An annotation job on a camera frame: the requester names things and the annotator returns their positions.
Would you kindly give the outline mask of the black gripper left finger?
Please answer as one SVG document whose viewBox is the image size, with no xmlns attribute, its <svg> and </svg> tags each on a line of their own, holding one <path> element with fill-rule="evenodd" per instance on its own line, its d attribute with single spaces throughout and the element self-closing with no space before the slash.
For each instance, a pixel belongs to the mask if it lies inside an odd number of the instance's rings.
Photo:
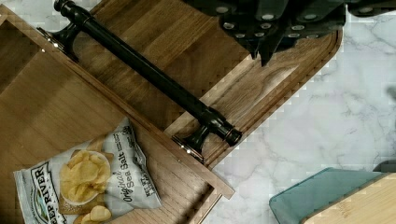
<svg viewBox="0 0 396 224">
<path fill-rule="evenodd" d="M 254 35 L 258 0 L 182 1 L 207 16 L 217 17 L 221 29 L 246 49 L 253 59 L 257 58 L 261 39 Z"/>
</svg>

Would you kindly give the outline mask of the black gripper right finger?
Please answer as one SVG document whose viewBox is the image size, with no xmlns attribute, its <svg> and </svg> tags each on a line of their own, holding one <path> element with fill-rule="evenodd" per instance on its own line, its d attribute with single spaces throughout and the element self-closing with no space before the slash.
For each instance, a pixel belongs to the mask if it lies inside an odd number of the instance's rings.
<svg viewBox="0 0 396 224">
<path fill-rule="evenodd" d="M 283 14 L 268 25 L 263 36 L 251 39 L 251 57 L 261 56 L 265 66 L 273 54 L 293 48 L 298 39 L 320 38 L 340 30 L 345 22 L 346 4 L 342 0 L 288 0 Z"/>
</svg>

